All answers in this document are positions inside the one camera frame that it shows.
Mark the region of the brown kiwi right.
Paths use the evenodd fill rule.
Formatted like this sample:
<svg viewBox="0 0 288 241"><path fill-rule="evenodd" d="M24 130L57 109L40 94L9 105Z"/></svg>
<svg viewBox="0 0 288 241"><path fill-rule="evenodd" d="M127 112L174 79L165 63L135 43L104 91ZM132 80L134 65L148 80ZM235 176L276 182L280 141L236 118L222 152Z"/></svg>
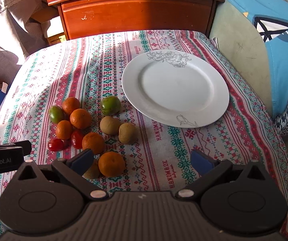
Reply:
<svg viewBox="0 0 288 241"><path fill-rule="evenodd" d="M133 144L137 140L136 126L131 123L121 124L119 127L118 139L123 144Z"/></svg>

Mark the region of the red cherry tomato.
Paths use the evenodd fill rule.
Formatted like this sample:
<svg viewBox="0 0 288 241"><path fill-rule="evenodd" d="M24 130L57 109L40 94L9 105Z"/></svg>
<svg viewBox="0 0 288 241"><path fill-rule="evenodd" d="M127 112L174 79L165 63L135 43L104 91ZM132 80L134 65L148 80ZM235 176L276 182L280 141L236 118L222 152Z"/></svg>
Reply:
<svg viewBox="0 0 288 241"><path fill-rule="evenodd" d="M83 138L85 134L81 130L74 130L71 136L71 144L75 149L82 149L83 148Z"/></svg>
<svg viewBox="0 0 288 241"><path fill-rule="evenodd" d="M48 150L52 152L58 152L65 149L64 141L58 138L51 139L48 142Z"/></svg>

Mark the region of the brown kiwi front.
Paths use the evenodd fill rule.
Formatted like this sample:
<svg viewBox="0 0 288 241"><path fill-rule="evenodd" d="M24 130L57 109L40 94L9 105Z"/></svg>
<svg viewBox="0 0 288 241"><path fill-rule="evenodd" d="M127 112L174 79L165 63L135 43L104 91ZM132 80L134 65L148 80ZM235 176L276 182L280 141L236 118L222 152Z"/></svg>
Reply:
<svg viewBox="0 0 288 241"><path fill-rule="evenodd" d="M98 160L94 159L90 168L83 174L83 177L89 180L95 180L100 176L100 169L98 166Z"/></svg>

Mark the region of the grey green sofa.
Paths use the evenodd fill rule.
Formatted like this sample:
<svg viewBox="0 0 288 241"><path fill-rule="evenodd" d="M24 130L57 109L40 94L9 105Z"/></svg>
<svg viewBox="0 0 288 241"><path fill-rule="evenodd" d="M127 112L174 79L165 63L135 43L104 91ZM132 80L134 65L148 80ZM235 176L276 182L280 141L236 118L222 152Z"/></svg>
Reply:
<svg viewBox="0 0 288 241"><path fill-rule="evenodd" d="M210 33L217 38L218 50L273 115L269 61L263 38L252 23L231 3L220 4Z"/></svg>

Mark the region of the green tomato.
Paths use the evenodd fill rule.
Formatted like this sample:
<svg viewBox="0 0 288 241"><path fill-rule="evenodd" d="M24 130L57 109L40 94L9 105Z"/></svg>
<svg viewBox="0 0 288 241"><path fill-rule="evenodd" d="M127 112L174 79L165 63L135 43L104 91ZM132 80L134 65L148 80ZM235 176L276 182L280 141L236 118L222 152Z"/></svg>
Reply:
<svg viewBox="0 0 288 241"><path fill-rule="evenodd" d="M120 111L121 102L116 96L108 96L101 100L100 109L103 115L111 116Z"/></svg>
<svg viewBox="0 0 288 241"><path fill-rule="evenodd" d="M65 119L65 115L60 107L51 106L49 109L49 119L52 123L58 124Z"/></svg>

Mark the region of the wooden cabinet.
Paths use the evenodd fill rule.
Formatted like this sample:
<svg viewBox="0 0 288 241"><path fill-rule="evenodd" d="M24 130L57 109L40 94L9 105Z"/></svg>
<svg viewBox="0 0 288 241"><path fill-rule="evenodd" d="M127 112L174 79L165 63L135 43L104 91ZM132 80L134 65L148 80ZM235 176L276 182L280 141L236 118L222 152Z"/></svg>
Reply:
<svg viewBox="0 0 288 241"><path fill-rule="evenodd" d="M185 30L209 35L225 0L47 0L58 7L68 40L91 35Z"/></svg>

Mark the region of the orange tangerine upper middle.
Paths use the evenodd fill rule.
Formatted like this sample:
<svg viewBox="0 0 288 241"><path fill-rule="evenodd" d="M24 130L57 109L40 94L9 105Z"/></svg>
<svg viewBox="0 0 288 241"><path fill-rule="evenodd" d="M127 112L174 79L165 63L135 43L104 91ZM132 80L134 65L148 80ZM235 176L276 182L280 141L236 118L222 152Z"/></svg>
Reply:
<svg viewBox="0 0 288 241"><path fill-rule="evenodd" d="M90 127L92 123L92 116L90 113L82 108L74 110L70 115L71 124L80 130Z"/></svg>

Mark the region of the patterned red green tablecloth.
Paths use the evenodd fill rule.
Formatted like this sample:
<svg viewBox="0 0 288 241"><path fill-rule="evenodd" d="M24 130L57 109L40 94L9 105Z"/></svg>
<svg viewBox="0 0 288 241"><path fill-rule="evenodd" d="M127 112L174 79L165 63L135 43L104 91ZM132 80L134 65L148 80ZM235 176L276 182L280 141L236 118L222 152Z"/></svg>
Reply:
<svg viewBox="0 0 288 241"><path fill-rule="evenodd" d="M115 191L178 190L199 174L190 153L201 150L234 164L264 164L288 203L288 153L267 108L235 68L193 31L133 31L78 38L44 48L21 66L0 111L0 144L31 142L29 158L49 164L71 158L51 152L52 106L76 97L100 133L102 99L121 102L117 117L137 141L104 136L107 151L125 159L124 174L94 183ZM281 234L288 239L288 214Z"/></svg>

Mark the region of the blue cartoon pillow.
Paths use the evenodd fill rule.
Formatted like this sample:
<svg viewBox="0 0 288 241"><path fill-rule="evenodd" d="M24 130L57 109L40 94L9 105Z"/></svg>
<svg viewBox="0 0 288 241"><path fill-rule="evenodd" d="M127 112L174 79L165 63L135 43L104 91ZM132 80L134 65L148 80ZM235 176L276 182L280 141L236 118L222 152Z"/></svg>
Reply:
<svg viewBox="0 0 288 241"><path fill-rule="evenodd" d="M273 115L288 104L288 3L284 0L228 0L255 27L265 43Z"/></svg>

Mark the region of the orange tangerine centre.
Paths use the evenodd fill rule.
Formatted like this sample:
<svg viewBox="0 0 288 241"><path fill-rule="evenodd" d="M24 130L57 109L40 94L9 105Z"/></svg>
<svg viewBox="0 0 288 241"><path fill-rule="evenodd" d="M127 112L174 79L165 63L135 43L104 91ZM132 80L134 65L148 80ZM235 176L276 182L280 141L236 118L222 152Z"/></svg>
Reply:
<svg viewBox="0 0 288 241"><path fill-rule="evenodd" d="M94 155L99 155L105 150L105 141L100 134L90 132L83 137L82 147L83 150L91 149Z"/></svg>

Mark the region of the orange tangerine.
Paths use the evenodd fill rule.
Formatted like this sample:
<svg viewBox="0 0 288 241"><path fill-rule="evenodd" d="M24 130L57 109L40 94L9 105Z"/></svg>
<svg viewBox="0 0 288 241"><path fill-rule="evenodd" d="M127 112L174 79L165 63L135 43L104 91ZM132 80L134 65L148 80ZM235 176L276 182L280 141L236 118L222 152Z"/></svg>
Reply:
<svg viewBox="0 0 288 241"><path fill-rule="evenodd" d="M117 152L106 152L98 160L100 172L106 177L117 177L125 170L123 156Z"/></svg>
<svg viewBox="0 0 288 241"><path fill-rule="evenodd" d="M80 108L80 101L75 97L68 97L62 103L62 110L66 115L71 115L72 112Z"/></svg>
<svg viewBox="0 0 288 241"><path fill-rule="evenodd" d="M92 116L90 113L82 108L74 110L70 115L71 124L80 130L90 127L92 123Z"/></svg>
<svg viewBox="0 0 288 241"><path fill-rule="evenodd" d="M62 120L57 124L55 134L59 139L68 140L73 133L73 126L67 120Z"/></svg>
<svg viewBox="0 0 288 241"><path fill-rule="evenodd" d="M105 141L100 134L90 132L83 137L82 147L83 150L91 149L94 155L99 155L105 150Z"/></svg>

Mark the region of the orange tangerine front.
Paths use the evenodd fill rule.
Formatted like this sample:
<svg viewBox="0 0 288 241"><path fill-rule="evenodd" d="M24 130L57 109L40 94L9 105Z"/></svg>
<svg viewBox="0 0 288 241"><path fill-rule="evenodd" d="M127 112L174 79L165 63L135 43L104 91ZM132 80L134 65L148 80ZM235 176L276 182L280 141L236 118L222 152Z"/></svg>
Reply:
<svg viewBox="0 0 288 241"><path fill-rule="evenodd" d="M100 172L106 177L117 177L125 170L123 156L117 152L106 152L98 160Z"/></svg>

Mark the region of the orange tangerine top left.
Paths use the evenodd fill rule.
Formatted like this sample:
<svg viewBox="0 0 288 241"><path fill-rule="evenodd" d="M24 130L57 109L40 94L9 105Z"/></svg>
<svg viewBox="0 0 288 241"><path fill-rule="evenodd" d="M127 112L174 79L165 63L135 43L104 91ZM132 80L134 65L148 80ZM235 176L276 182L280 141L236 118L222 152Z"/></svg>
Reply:
<svg viewBox="0 0 288 241"><path fill-rule="evenodd" d="M80 101L75 97L68 97L62 103L62 110L66 115L71 115L72 112L80 108Z"/></svg>

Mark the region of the beige curtain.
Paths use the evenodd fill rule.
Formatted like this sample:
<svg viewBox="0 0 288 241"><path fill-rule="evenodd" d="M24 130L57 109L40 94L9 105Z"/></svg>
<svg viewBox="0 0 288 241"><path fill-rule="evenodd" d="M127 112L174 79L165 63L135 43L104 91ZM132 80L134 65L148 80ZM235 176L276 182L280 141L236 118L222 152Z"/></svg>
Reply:
<svg viewBox="0 0 288 241"><path fill-rule="evenodd" d="M41 0L0 0L0 82L11 84L28 56L47 46L31 19L41 8Z"/></svg>

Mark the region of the brown kiwi left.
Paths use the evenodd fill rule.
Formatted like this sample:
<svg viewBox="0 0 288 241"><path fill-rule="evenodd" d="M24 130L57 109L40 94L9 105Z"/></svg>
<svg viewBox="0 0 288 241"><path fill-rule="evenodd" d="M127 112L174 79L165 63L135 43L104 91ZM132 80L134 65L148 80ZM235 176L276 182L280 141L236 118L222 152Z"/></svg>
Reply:
<svg viewBox="0 0 288 241"><path fill-rule="evenodd" d="M100 121L101 131L109 136L117 135L119 132L120 125L121 125L120 120L111 116L105 116Z"/></svg>

